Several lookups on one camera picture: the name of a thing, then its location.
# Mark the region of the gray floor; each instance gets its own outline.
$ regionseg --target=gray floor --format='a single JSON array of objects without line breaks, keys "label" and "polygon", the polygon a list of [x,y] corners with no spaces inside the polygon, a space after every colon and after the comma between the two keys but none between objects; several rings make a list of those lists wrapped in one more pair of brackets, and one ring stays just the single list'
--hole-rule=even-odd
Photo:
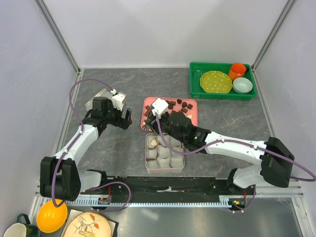
[{"label": "gray floor", "polygon": [[[99,78],[128,96],[133,124],[126,131],[108,126],[79,163],[79,170],[101,169],[108,175],[148,176],[145,169],[145,135],[140,128],[146,97],[190,98],[189,69],[85,70],[83,78]],[[85,103],[103,89],[98,82],[80,86],[75,108],[83,117]],[[198,125],[218,133],[249,140],[267,140],[268,125],[259,97],[250,101],[196,100]],[[72,118],[68,141],[78,129]],[[196,154],[185,157],[181,173],[158,175],[227,177],[231,169],[249,164],[234,158]],[[244,214],[216,208],[127,208],[106,213],[119,222],[119,237],[299,237],[302,236],[290,199],[256,198]],[[59,236],[59,232],[42,236]]]},{"label": "gray floor", "polygon": [[[79,163],[79,170],[101,169],[108,175],[155,175],[145,168],[145,135],[140,119],[146,97],[190,98],[189,69],[93,69],[85,70],[83,78],[107,81],[128,97],[133,124],[124,131],[108,126],[94,142]],[[84,117],[85,103],[104,85],[87,81],[80,85],[75,108]],[[267,140],[268,125],[259,97],[250,101],[197,99],[198,125],[217,133],[249,140]],[[72,117],[67,133],[68,141],[78,129],[79,122]],[[181,173],[158,175],[227,177],[231,169],[249,164],[220,155],[195,154],[185,157]]]},{"label": "gray floor", "polygon": [[[130,207],[103,215],[119,223],[118,237],[301,237],[292,210],[289,199],[256,199],[244,214],[218,208]],[[59,237],[62,230],[41,236]]]}]

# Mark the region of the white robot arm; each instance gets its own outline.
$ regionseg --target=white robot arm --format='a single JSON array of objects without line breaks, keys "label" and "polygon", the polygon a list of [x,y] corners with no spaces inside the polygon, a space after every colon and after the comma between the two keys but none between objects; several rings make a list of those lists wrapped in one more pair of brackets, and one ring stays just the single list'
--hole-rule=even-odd
[{"label": "white robot arm", "polygon": [[80,192],[100,185],[102,174],[95,171],[79,174],[79,161],[108,124],[122,129],[127,129],[132,124],[130,109],[126,110],[125,118],[122,118],[126,95],[116,93],[109,97],[95,97],[92,109],[88,111],[72,139],[53,157],[44,157],[41,161],[40,194],[43,197],[52,196],[53,179],[55,198],[69,201],[74,201]]},{"label": "white robot arm", "polygon": [[247,141],[227,137],[193,126],[191,120],[182,112],[169,115],[167,109],[168,104],[164,100],[157,99],[152,103],[151,112],[145,122],[155,133],[163,132],[172,136],[182,142],[189,151],[193,151],[191,153],[196,151],[219,154],[253,164],[231,171],[227,182],[232,188],[240,190],[265,182],[278,187],[288,187],[293,165],[265,152],[272,151],[294,160],[293,154],[279,139],[270,137],[268,141]]}]

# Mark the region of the green tray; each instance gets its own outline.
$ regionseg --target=green tray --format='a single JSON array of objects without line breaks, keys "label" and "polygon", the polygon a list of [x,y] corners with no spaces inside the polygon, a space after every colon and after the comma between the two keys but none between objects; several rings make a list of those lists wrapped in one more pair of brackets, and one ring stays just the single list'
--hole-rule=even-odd
[{"label": "green tray", "polygon": [[253,88],[248,94],[238,94],[232,89],[228,94],[206,93],[199,85],[199,79],[208,71],[221,71],[228,74],[232,63],[190,63],[190,93],[192,98],[220,99],[220,100],[250,100],[257,96],[255,81],[252,76],[251,66],[244,64],[249,69],[244,78],[251,81]]}]

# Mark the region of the painted plate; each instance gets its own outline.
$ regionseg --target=painted plate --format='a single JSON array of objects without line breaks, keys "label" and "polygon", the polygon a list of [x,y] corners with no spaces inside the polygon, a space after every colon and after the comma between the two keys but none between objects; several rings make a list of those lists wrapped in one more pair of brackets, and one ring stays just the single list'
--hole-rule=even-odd
[{"label": "painted plate", "polygon": [[111,237],[108,220],[95,212],[78,215],[66,229],[64,237]]},{"label": "painted plate", "polygon": [[232,80],[220,71],[209,71],[200,78],[200,86],[207,93],[227,94],[233,88]]}]

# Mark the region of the orange cup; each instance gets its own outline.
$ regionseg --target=orange cup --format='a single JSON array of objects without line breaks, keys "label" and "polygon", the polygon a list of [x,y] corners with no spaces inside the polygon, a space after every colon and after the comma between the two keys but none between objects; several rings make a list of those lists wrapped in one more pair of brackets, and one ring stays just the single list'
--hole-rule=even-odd
[{"label": "orange cup", "polygon": [[232,64],[231,68],[229,69],[228,76],[232,81],[236,78],[242,77],[246,72],[246,67],[241,63],[234,63]]}]

